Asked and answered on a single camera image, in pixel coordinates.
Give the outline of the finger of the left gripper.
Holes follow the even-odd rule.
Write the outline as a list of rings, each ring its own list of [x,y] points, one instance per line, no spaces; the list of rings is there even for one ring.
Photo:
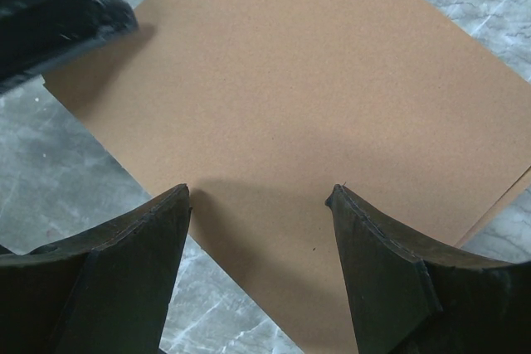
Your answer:
[[[125,0],[1,0],[1,91],[138,27]]]

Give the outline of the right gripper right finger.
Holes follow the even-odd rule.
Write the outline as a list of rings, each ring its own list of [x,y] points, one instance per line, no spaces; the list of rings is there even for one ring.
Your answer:
[[[443,244],[342,185],[326,204],[359,352],[529,352],[529,263]]]

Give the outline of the brown cardboard box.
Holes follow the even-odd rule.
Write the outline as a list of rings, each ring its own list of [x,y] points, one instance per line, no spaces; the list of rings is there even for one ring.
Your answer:
[[[530,85],[425,0],[144,0],[46,87],[308,353],[356,342],[325,200],[448,245],[530,183]]]

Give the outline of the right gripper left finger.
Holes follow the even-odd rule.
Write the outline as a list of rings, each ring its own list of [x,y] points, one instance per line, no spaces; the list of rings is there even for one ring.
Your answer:
[[[190,216],[180,184],[28,254],[2,249],[2,352],[160,352]]]

